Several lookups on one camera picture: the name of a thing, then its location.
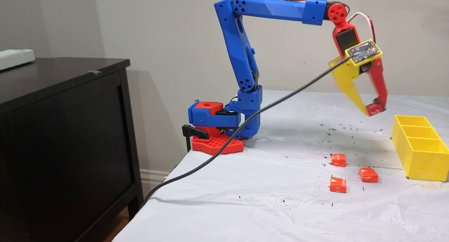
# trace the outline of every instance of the white baseboard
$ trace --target white baseboard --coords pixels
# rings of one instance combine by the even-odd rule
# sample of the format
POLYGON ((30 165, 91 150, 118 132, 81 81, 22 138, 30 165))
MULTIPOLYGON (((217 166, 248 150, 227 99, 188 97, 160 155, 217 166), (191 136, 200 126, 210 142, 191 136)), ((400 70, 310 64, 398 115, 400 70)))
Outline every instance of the white baseboard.
POLYGON ((141 169, 143 196, 145 197, 151 189, 162 183, 169 172, 141 169))
POLYGON ((164 177, 167 176, 169 172, 165 171, 157 171, 157 170, 147 170, 141 169, 141 178, 142 180, 148 180, 151 182, 162 182, 164 181, 164 177))

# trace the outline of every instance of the gray wall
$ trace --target gray wall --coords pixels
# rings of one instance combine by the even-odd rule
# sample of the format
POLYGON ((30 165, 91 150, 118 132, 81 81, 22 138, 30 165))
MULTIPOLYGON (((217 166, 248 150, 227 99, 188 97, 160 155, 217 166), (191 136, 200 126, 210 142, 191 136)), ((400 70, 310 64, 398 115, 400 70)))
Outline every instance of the gray wall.
MULTIPOLYGON (((219 0, 0 0, 0 48, 40 57, 130 58, 141 168, 168 170, 185 154, 193 100, 228 101, 238 87, 213 3, 219 0)), ((390 94, 449 96, 449 0, 338 0, 375 24, 390 94)), ((356 18, 362 40, 368 25, 356 18)), ((292 90, 338 53, 333 24, 245 17, 265 89, 292 90)), ((366 76, 359 92, 372 93, 366 76)), ((331 76, 309 91, 339 92, 331 76)))

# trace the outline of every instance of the robotic arm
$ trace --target robotic arm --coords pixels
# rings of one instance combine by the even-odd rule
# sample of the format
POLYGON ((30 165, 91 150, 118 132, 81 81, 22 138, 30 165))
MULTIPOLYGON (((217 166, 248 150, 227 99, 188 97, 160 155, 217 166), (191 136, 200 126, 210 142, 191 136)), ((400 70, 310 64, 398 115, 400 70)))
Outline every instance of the robotic arm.
MULTIPOLYGON (((339 59, 346 57, 345 50, 360 44, 354 25, 346 20, 348 13, 346 7, 340 2, 327 2, 327 0, 223 0, 215 3, 214 7, 223 31, 239 91, 237 100, 231 101, 225 106, 223 103, 197 100, 189 108, 189 122, 197 129, 208 132, 210 140, 207 143, 210 143, 213 137, 223 136, 223 131, 228 136, 232 135, 233 130, 240 123, 240 114, 244 114, 247 119, 260 109, 262 103, 262 86, 258 84, 259 70, 254 58, 255 50, 251 47, 243 28, 242 16, 293 20, 309 25, 321 25, 323 20, 332 21, 335 24, 333 38, 340 56, 329 63, 331 66, 335 64, 335 60, 338 62, 339 59)), ((365 114, 372 116, 385 110, 387 92, 382 71, 381 59, 377 58, 357 66, 356 71, 351 68, 346 69, 344 73, 335 71, 333 74, 340 89, 365 114), (352 80, 366 71, 369 71, 379 97, 375 99, 374 103, 363 106, 352 80)), ((237 139, 254 136, 259 126, 260 116, 257 116, 242 129, 237 139)))

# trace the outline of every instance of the circuit board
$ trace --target circuit board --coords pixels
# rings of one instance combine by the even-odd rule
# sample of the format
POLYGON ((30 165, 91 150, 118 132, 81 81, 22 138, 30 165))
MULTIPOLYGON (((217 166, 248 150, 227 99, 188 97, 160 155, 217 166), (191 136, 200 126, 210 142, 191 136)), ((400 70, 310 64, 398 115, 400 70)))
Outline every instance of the circuit board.
POLYGON ((355 64, 360 63, 361 61, 372 58, 375 55, 381 54, 379 48, 371 41, 368 40, 359 45, 351 47, 347 50, 349 56, 354 55, 352 60, 355 64))

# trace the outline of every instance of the wooden floor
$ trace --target wooden floor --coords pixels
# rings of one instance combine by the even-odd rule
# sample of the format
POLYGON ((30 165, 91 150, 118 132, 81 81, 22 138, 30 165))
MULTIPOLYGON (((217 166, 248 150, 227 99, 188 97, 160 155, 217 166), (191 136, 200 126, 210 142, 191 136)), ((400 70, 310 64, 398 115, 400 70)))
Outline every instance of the wooden floor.
POLYGON ((102 242, 111 242, 117 234, 129 223, 128 208, 124 208, 118 216, 106 226, 107 237, 102 242))

